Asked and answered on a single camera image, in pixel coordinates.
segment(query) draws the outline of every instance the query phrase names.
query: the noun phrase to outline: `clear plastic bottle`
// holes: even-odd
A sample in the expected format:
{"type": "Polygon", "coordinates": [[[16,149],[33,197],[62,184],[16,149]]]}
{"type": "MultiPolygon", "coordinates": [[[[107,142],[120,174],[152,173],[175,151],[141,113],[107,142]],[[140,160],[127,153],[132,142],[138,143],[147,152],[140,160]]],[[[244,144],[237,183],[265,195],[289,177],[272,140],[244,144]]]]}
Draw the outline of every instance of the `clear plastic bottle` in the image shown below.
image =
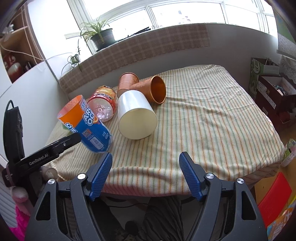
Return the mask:
{"type": "Polygon", "coordinates": [[[110,120],[116,110],[116,93],[108,86],[97,88],[89,98],[88,106],[101,122],[110,120]]]}

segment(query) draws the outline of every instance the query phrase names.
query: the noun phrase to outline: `white cylinder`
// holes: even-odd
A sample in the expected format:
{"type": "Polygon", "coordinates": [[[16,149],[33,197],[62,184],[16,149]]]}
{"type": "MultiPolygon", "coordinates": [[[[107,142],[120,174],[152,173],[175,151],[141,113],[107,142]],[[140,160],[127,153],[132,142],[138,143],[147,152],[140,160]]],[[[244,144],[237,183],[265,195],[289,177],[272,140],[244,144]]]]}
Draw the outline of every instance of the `white cylinder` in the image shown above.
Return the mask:
{"type": "Polygon", "coordinates": [[[124,137],[139,140],[154,132],[157,117],[140,91],[124,92],[117,101],[117,108],[118,128],[124,137]]]}

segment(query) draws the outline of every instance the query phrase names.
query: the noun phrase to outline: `black plant pot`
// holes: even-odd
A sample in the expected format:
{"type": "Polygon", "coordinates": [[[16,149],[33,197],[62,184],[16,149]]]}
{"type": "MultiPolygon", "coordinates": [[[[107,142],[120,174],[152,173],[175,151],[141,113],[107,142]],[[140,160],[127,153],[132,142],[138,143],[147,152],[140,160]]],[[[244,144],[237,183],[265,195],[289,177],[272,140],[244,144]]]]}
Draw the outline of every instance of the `black plant pot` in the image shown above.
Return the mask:
{"type": "Polygon", "coordinates": [[[115,42],[111,28],[103,30],[101,32],[101,35],[103,37],[104,42],[101,40],[98,34],[91,37],[91,40],[93,41],[98,50],[106,48],[115,42]]]}

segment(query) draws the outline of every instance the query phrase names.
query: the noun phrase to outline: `textured blue pad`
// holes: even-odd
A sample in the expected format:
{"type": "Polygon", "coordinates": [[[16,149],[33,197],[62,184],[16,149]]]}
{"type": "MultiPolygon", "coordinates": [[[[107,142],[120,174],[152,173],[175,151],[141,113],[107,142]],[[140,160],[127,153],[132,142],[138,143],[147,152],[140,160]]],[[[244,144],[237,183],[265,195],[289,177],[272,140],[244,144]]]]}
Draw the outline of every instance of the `textured blue pad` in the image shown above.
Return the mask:
{"type": "Polygon", "coordinates": [[[111,167],[112,155],[111,153],[109,153],[103,161],[102,165],[100,166],[98,172],[96,173],[96,176],[91,182],[91,192],[89,194],[89,198],[91,201],[94,201],[95,198],[100,196],[111,167]]]}
{"type": "Polygon", "coordinates": [[[179,164],[192,196],[200,201],[203,197],[200,189],[200,181],[198,180],[195,172],[193,171],[192,167],[190,166],[188,160],[186,159],[183,153],[181,153],[179,156],[179,164]]]}

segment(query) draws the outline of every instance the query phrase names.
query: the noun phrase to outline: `pink fabric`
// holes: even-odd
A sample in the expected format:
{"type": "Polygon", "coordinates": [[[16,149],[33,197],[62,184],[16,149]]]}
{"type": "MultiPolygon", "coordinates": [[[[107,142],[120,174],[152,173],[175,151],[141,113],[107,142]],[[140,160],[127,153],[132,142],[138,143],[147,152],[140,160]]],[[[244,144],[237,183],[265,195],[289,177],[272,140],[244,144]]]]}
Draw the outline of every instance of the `pink fabric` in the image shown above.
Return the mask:
{"type": "Polygon", "coordinates": [[[10,228],[11,232],[18,238],[19,241],[24,241],[26,229],[29,223],[30,217],[21,212],[18,207],[15,207],[17,227],[10,228]]]}

